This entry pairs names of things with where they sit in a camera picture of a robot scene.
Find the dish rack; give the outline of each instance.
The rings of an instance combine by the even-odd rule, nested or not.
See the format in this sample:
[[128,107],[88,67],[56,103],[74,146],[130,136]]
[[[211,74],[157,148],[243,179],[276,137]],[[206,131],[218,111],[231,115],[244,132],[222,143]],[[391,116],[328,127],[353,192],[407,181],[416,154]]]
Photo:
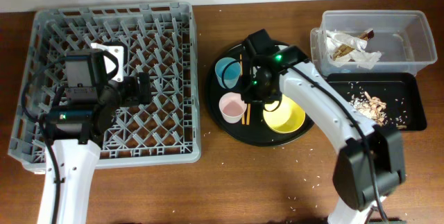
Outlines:
[[[153,102],[121,107],[103,137],[97,169],[195,162],[200,158],[196,23],[189,3],[61,8],[34,18],[22,89],[41,66],[91,43],[120,41],[128,48],[123,72],[150,75]],[[48,69],[26,95],[37,115],[50,110],[55,90],[66,81],[65,65]],[[61,104],[67,103],[62,98]],[[25,169],[44,173],[45,145],[37,124],[20,102],[8,154]]]

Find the wooden table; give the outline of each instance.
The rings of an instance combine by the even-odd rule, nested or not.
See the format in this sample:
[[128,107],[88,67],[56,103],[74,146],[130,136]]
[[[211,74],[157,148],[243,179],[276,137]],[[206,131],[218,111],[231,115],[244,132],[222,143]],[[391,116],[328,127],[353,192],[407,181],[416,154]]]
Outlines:
[[[206,133],[201,159],[195,164],[97,170],[87,222],[267,223],[291,219],[294,223],[325,218],[338,200],[332,185],[336,155],[319,128],[314,126],[283,147],[243,144],[210,119],[203,84],[211,63],[223,50],[261,28],[310,54],[310,30],[320,26],[324,11],[342,9],[421,10],[432,28],[438,56],[444,56],[444,0],[196,6],[202,137]],[[42,196],[44,176],[25,171],[6,155],[33,14],[0,15],[0,223],[35,223]],[[428,128],[403,133],[407,182],[384,206],[388,216],[410,223],[442,223],[444,59],[423,69],[417,79]]]

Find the plastic bin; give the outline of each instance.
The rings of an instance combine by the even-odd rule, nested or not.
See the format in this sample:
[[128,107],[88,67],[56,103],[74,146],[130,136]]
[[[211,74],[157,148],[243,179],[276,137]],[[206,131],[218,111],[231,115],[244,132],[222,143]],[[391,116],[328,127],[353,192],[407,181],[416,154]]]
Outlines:
[[[148,72],[153,102],[121,107],[106,131],[97,169],[195,162],[200,158],[196,23],[189,3],[61,8],[34,18],[22,89],[31,75],[66,52],[91,43],[128,47],[123,73]],[[48,112],[65,65],[45,71],[26,95],[34,114]],[[8,154],[25,169],[44,173],[45,145],[38,126],[17,106]]]
[[[382,57],[372,69],[359,62],[333,65],[327,48],[326,30],[358,36],[372,28],[374,38],[368,41],[367,52],[380,51]],[[409,10],[335,10],[326,11],[320,28],[310,34],[311,56],[324,75],[335,73],[408,72],[418,71],[438,60],[435,43],[425,14]]]

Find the yellow bowl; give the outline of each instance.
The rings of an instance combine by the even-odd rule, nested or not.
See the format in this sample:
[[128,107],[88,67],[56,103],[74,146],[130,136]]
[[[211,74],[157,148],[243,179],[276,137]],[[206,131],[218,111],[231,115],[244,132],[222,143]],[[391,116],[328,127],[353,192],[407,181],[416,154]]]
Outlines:
[[[267,110],[274,110],[279,102],[265,105]],[[265,123],[277,133],[286,134],[299,129],[305,120],[305,111],[290,98],[282,95],[282,102],[273,112],[263,112]]]

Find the round black tray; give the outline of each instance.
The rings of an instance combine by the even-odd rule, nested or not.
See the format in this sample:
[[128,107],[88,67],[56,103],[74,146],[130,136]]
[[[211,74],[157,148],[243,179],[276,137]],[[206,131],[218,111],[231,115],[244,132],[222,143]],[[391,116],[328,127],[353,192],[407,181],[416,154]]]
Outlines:
[[[281,42],[276,42],[276,44],[287,46],[287,44]],[[214,72],[214,66],[219,59],[224,57],[239,59],[240,54],[245,53],[243,50],[244,48],[242,45],[231,48],[218,58],[210,68],[205,82],[205,100],[211,117],[217,125],[229,135],[246,144],[255,146],[277,146],[287,144],[301,137],[313,126],[313,121],[308,115],[305,115],[305,121],[299,129],[287,134],[276,133],[267,126],[265,120],[263,120],[262,106],[259,104],[251,104],[250,125],[242,125],[241,121],[237,123],[227,123],[223,119],[221,111],[219,110],[219,100],[225,93],[230,92],[230,90],[224,89],[219,85],[216,73]],[[233,89],[237,89],[240,84],[241,79],[239,79],[237,85]]]

